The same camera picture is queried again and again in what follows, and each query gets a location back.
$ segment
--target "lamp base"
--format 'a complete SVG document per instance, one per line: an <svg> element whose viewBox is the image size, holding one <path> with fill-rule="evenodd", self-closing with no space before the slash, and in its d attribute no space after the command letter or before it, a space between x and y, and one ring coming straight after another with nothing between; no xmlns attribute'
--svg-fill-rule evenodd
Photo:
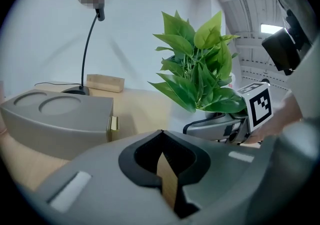
<svg viewBox="0 0 320 225"><path fill-rule="evenodd" d="M90 95L89 88L86 86L81 87L81 85L64 90L63 93L71 95Z"/></svg>

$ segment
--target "circular cup recess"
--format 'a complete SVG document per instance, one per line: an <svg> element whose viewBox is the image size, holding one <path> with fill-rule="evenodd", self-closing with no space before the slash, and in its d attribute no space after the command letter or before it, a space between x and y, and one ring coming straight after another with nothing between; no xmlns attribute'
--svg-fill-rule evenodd
<svg viewBox="0 0 320 225"><path fill-rule="evenodd" d="M60 115L75 110L80 103L76 97L58 96L41 103L39 111L45 115Z"/></svg>
<svg viewBox="0 0 320 225"><path fill-rule="evenodd" d="M45 92L31 92L20 96L14 101L14 105L23 107L42 101L47 94Z"/></svg>

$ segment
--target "ceiling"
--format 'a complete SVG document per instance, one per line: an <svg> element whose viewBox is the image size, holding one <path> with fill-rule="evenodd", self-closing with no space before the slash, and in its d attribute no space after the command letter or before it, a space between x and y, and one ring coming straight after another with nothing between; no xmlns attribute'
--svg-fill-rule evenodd
<svg viewBox="0 0 320 225"><path fill-rule="evenodd" d="M261 81L269 79L277 88L288 89L287 76L278 71L262 41L270 34L261 33L261 24L284 27L277 0L220 0L226 25L233 35L239 53L242 77Z"/></svg>

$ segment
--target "plant stem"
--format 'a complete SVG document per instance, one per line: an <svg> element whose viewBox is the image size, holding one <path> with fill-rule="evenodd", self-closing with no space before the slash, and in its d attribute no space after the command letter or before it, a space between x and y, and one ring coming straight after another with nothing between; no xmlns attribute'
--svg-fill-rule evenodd
<svg viewBox="0 0 320 225"><path fill-rule="evenodd" d="M183 71L185 71L186 66L186 55L183 56Z"/></svg>
<svg viewBox="0 0 320 225"><path fill-rule="evenodd" d="M198 59L198 54L199 54L199 49L197 49L197 51L196 51L196 56L195 56L196 60Z"/></svg>
<svg viewBox="0 0 320 225"><path fill-rule="evenodd" d="M207 52L207 54L210 54L210 52L215 48L215 45L212 46L212 48L210 49L210 51Z"/></svg>
<svg viewBox="0 0 320 225"><path fill-rule="evenodd" d="M190 73L191 66L190 66L190 62L188 61L188 59L186 60L186 64L188 65L188 70L189 70L189 73Z"/></svg>
<svg viewBox="0 0 320 225"><path fill-rule="evenodd" d="M208 105L205 105L205 106L203 106L203 107L201 107L201 108L198 108L198 110L203 111L206 107L208 107L208 106L210 106L210 105L211 105L211 103L210 103L210 104L208 104Z"/></svg>

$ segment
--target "white wall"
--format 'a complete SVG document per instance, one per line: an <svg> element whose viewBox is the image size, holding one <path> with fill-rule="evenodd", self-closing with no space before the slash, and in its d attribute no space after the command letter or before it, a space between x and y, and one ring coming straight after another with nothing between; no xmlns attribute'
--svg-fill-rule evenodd
<svg viewBox="0 0 320 225"><path fill-rule="evenodd" d="M231 55L233 55L234 53L237 53L237 49L233 41L229 43L228 47ZM232 59L232 73L235 76L235 81L232 82L233 84L232 88L235 90L238 90L241 88L241 85L242 85L242 72L241 72L239 56Z"/></svg>
<svg viewBox="0 0 320 225"><path fill-rule="evenodd" d="M250 85L254 82L257 82L257 81L252 80L252 79L243 78L240 88L245 87L247 85ZM287 91L282 88L271 85L270 86L270 93L271 93L271 99L272 99L273 106L275 107L285 97Z"/></svg>
<svg viewBox="0 0 320 225"><path fill-rule="evenodd" d="M204 23L210 20L219 11L222 11L221 35L225 35L225 13L219 0L198 0L196 10L194 11L193 20L190 22L197 31Z"/></svg>
<svg viewBox="0 0 320 225"><path fill-rule="evenodd" d="M198 0L107 0L105 21L97 21L87 50L85 74L125 78L125 87L154 90L156 72L169 52L154 51L164 31L161 11L195 20ZM5 94L35 83L79 83L95 11L78 0L17 0L0 38L0 80Z"/></svg>

